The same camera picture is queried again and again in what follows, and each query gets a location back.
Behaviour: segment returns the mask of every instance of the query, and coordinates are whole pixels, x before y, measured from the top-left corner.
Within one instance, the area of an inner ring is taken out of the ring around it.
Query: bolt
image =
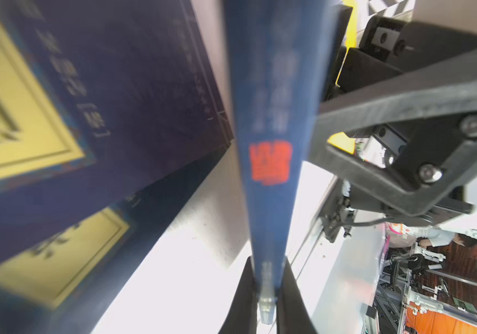
[[[469,115],[463,118],[459,124],[459,129],[469,138],[477,137],[477,115]]]
[[[404,49],[405,49],[405,40],[399,40],[395,44],[395,48],[393,50],[393,53],[395,54],[396,57],[398,57]]]
[[[419,177],[424,183],[435,183],[442,176],[441,170],[433,164],[423,164],[419,167]]]

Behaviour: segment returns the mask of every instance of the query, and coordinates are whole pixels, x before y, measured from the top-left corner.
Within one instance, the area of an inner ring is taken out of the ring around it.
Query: checkered pattern
[[[392,18],[412,10],[415,0],[368,0],[369,17],[374,15]]]

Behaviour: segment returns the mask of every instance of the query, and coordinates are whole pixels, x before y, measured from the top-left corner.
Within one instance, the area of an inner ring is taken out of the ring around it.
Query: red stamp
[[[263,185],[289,180],[293,146],[287,141],[250,144],[251,178]]]

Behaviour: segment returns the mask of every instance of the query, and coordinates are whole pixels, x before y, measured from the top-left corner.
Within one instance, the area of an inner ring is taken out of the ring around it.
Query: black hair
[[[477,244],[477,239],[458,233],[459,238],[465,247],[472,247]]]

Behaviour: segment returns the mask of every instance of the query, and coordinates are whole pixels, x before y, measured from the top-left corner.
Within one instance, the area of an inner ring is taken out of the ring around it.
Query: yellow panel
[[[0,179],[84,157],[0,23]]]
[[[356,149],[356,140],[354,138],[348,138],[344,132],[339,132],[329,137],[328,143],[343,151],[347,151],[349,154],[354,154]]]
[[[128,229],[105,208],[0,264],[0,288],[54,309]]]
[[[355,48],[357,43],[357,3],[356,0],[343,0],[343,3],[349,7],[352,7],[352,15],[348,22],[348,28],[346,29],[346,41],[344,45],[347,48]]]

